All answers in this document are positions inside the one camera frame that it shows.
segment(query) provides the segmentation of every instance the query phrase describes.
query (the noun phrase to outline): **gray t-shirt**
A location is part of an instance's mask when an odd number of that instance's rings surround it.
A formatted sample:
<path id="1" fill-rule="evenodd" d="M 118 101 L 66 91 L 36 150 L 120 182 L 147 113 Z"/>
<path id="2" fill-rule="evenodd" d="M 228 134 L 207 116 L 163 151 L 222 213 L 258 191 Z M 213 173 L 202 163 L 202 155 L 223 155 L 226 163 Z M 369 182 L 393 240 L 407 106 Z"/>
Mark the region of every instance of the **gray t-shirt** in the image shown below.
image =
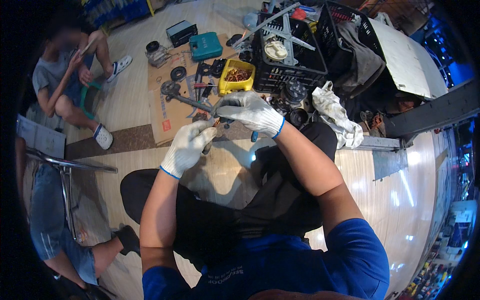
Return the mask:
<path id="1" fill-rule="evenodd" d="M 42 58 L 38 60 L 32 76 L 36 95 L 38 95 L 39 90 L 48 86 L 48 96 L 52 96 L 67 71 L 70 58 L 70 52 L 60 52 L 59 59 L 56 62 L 45 61 Z"/>

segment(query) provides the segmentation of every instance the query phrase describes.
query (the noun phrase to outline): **black pants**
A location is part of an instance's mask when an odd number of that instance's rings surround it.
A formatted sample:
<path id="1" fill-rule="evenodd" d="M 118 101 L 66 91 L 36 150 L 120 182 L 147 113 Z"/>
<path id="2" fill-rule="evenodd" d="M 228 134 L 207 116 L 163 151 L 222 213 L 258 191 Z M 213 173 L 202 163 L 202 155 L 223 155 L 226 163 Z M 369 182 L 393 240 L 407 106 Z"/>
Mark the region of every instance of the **black pants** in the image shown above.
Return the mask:
<path id="1" fill-rule="evenodd" d="M 335 159 L 337 139 L 328 125 L 309 124 L 301 132 L 332 161 Z M 306 232 L 322 225 L 317 201 L 295 178 L 278 147 L 259 149 L 255 155 L 264 165 L 262 175 L 267 175 L 267 182 L 241 210 L 199 200 L 197 193 L 178 187 L 173 249 L 199 271 L 204 264 L 212 267 L 227 258 L 239 239 L 271 233 L 303 238 Z M 125 211 L 137 223 L 158 171 L 134 171 L 121 182 Z"/>

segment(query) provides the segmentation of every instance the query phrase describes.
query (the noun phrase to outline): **work glove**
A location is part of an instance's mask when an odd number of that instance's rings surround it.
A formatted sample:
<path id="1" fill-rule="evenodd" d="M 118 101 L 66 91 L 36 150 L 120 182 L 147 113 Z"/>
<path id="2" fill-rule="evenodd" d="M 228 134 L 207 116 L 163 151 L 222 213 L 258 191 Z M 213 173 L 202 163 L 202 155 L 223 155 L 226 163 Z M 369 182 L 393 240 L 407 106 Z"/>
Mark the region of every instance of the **work glove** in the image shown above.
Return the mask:
<path id="1" fill-rule="evenodd" d="M 160 168 L 176 179 L 198 162 L 205 146 L 216 136 L 216 128 L 207 121 L 182 126 L 168 150 Z"/>
<path id="2" fill-rule="evenodd" d="M 212 108 L 214 118 L 238 120 L 252 131 L 265 133 L 275 139 L 285 122 L 273 107 L 254 91 L 234 92 L 225 95 Z"/>

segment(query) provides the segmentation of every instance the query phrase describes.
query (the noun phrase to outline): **shorts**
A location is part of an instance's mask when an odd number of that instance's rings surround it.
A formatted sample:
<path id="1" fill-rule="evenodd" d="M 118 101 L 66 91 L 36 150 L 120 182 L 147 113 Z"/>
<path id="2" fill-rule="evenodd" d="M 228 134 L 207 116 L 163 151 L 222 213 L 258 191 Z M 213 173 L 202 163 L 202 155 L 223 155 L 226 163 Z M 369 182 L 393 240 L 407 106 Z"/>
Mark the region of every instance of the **shorts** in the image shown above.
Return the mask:
<path id="1" fill-rule="evenodd" d="M 30 209 L 30 235 L 39 258 L 54 258 L 63 250 L 80 278 L 97 285 L 92 249 L 73 240 L 65 219 L 60 173 L 42 164 L 35 175 Z"/>
<path id="2" fill-rule="evenodd" d="M 93 63 L 93 54 L 86 55 L 84 58 L 84 63 L 90 69 Z M 70 100 L 72 100 L 73 105 L 76 107 L 80 106 L 82 100 L 82 87 L 84 85 L 78 79 L 78 70 L 75 70 L 70 76 L 70 81 L 68 82 L 67 87 L 63 90 L 63 94 L 66 95 Z"/>

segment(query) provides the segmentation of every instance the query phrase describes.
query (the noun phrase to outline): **gloved hand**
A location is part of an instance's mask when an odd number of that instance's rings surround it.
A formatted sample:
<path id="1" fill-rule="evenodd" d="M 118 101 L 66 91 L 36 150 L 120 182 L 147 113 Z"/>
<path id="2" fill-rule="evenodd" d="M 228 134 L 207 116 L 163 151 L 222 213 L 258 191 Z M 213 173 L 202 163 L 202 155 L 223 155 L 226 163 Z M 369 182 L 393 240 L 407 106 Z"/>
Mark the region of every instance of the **gloved hand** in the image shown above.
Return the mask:
<path id="1" fill-rule="evenodd" d="M 285 122 L 273 107 L 254 91 L 235 92 L 225 95 L 212 108 L 214 118 L 225 117 L 238 120 L 252 131 L 263 132 L 276 138 Z"/>
<path id="2" fill-rule="evenodd" d="M 182 126 L 173 138 L 160 168 L 176 179 L 180 179 L 186 169 L 198 162 L 202 150 L 215 136 L 216 128 L 207 121 L 197 121 Z"/>

